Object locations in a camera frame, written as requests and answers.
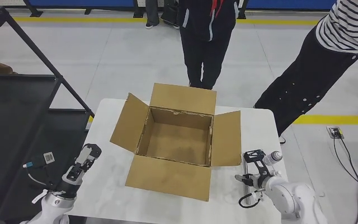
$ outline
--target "cardboard box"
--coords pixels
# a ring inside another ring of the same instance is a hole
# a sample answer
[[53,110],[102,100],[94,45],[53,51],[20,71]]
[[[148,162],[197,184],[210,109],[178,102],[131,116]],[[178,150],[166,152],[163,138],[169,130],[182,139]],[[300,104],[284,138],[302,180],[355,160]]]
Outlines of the cardboard box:
[[111,142],[133,152],[126,186],[209,200],[211,166],[241,163],[240,111],[214,115],[216,92],[154,84],[129,94]]

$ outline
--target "wall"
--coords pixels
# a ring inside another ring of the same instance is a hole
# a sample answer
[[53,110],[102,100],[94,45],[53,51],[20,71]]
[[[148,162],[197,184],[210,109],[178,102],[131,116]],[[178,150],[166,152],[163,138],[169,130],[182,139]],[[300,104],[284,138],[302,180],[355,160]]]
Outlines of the wall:
[[[249,0],[248,8],[328,10],[336,0]],[[34,6],[132,7],[133,0],[30,0]],[[0,5],[23,5],[22,0],[0,0]],[[144,0],[138,0],[144,6]]]
[[249,0],[247,8],[328,10],[335,2],[336,0]]

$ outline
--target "white bottle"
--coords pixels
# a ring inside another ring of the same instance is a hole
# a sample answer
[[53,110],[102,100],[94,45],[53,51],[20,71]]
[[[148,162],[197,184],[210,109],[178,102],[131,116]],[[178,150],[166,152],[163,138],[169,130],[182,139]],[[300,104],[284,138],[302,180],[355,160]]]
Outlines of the white bottle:
[[263,163],[266,166],[272,166],[282,160],[282,153],[279,151],[274,151],[263,158]]

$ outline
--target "gray floor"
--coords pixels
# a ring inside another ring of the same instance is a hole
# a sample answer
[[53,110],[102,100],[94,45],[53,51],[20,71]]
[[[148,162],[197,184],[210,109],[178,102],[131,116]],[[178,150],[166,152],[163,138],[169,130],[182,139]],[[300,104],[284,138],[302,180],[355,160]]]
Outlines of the gray floor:
[[[15,11],[19,16],[23,11]],[[82,16],[78,11],[46,11],[44,16]],[[126,17],[127,13],[95,12],[93,17]],[[318,20],[321,14],[258,15],[250,18]],[[149,100],[155,82],[187,85],[180,35],[159,25],[142,23],[21,23],[39,48],[96,111],[103,98],[125,99],[132,92]],[[214,90],[218,105],[252,107],[266,87],[295,59],[312,27],[237,24]],[[18,73],[47,74],[48,69],[8,26],[0,28],[0,62]],[[358,65],[353,65],[310,114],[358,114]],[[52,107],[81,108],[62,88]],[[355,165],[358,165],[358,127],[341,127]],[[357,214],[357,183],[335,158],[333,140],[324,125],[293,125],[282,147],[288,177],[314,186],[330,223],[353,223]],[[348,165],[338,143],[339,154]],[[88,223],[120,223],[88,219]]]

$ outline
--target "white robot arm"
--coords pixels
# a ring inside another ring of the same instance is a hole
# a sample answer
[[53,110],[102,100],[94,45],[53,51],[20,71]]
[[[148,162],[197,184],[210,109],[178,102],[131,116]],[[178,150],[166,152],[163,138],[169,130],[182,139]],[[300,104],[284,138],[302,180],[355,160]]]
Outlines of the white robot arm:
[[68,224],[69,212],[77,199],[77,191],[82,184],[84,174],[89,170],[101,154],[96,144],[85,144],[73,166],[62,176],[55,191],[44,190],[32,202],[41,200],[42,211],[31,221],[20,224]]
[[241,198],[239,204],[244,208],[253,207],[256,204],[243,206],[242,200],[257,192],[265,192],[281,213],[282,224],[327,224],[327,219],[319,207],[312,187],[304,183],[289,183],[280,176],[274,176],[262,162],[264,156],[262,150],[244,154],[245,161],[254,162],[259,174],[235,176],[240,182],[257,189],[254,193]]

